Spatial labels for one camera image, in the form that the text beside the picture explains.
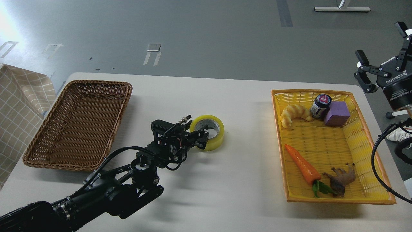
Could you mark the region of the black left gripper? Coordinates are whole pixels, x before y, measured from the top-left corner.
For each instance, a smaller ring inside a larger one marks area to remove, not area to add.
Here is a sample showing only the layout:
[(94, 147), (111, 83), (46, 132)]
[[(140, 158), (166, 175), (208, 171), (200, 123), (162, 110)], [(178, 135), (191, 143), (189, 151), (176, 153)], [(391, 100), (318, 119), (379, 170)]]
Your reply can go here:
[(191, 148), (206, 149), (209, 132), (206, 128), (188, 132), (191, 123), (192, 120), (175, 124), (163, 120), (155, 120), (151, 123), (154, 140), (158, 145), (166, 148), (164, 159), (184, 161)]

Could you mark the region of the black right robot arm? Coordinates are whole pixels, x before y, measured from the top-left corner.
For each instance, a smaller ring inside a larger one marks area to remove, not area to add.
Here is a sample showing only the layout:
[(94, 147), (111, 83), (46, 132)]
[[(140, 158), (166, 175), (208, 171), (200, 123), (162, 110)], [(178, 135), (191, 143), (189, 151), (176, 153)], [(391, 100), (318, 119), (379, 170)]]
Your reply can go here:
[[(409, 118), (402, 123), (393, 123), (387, 126), (387, 128), (378, 135), (377, 141), (372, 147), (371, 165), (372, 172), (375, 175), (377, 181), (385, 188), (387, 192), (395, 197), (411, 204), (411, 199), (399, 194), (386, 184), (382, 178), (377, 174), (375, 168), (375, 154), (377, 148), (381, 142), (391, 132), (396, 129), (411, 134), (407, 131), (406, 127), (411, 126), (411, 104), (412, 104), (412, 78), (411, 78), (411, 28), (408, 28), (405, 22), (396, 22), (395, 27), (399, 34), (403, 38), (403, 45), (399, 51), (399, 54), (379, 66), (371, 65), (367, 59), (364, 51), (356, 50), (355, 54), (358, 59), (357, 71), (353, 74), (354, 78), (358, 81), (360, 87), (364, 93), (373, 93), (381, 88), (383, 94), (386, 97), (388, 104), (394, 111), (405, 110), (409, 115)], [(367, 76), (367, 73), (377, 76), (376, 82), (372, 83)], [(400, 141), (396, 145), (393, 153), (404, 163), (411, 165), (411, 158), (404, 154), (403, 151), (411, 144), (411, 138), (406, 138)]]

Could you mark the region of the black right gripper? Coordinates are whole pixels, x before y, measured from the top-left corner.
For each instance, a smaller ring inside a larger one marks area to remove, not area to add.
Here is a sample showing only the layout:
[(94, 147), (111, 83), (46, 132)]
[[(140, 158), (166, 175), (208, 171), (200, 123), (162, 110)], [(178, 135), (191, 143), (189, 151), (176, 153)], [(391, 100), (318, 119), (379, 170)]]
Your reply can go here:
[(411, 29), (408, 28), (405, 22), (396, 22), (395, 27), (403, 38), (403, 45), (396, 57), (396, 65), (386, 64), (379, 70), (378, 67), (370, 65), (364, 51), (356, 50), (355, 55), (358, 59), (358, 70), (354, 73), (354, 78), (358, 81), (364, 93), (374, 93), (378, 90), (378, 85), (370, 81), (367, 73), (378, 77), (386, 77), (387, 72), (391, 77), (385, 79), (386, 86), (383, 93), (389, 102), (390, 107), (394, 110), (400, 110), (410, 105), (412, 102), (412, 81), (411, 81), (411, 65), (407, 64), (407, 57), (411, 54)]

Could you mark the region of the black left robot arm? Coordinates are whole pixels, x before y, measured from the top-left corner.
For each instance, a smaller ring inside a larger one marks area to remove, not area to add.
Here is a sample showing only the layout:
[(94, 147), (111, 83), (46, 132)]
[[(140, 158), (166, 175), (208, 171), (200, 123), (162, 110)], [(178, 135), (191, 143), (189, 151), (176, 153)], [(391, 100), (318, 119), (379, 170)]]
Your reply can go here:
[(177, 123), (151, 123), (153, 141), (146, 147), (115, 150), (70, 196), (53, 203), (37, 201), (1, 217), (2, 232), (75, 232), (104, 213), (126, 219), (163, 192), (158, 168), (176, 170), (193, 147), (209, 141), (207, 123), (195, 126), (191, 116)]

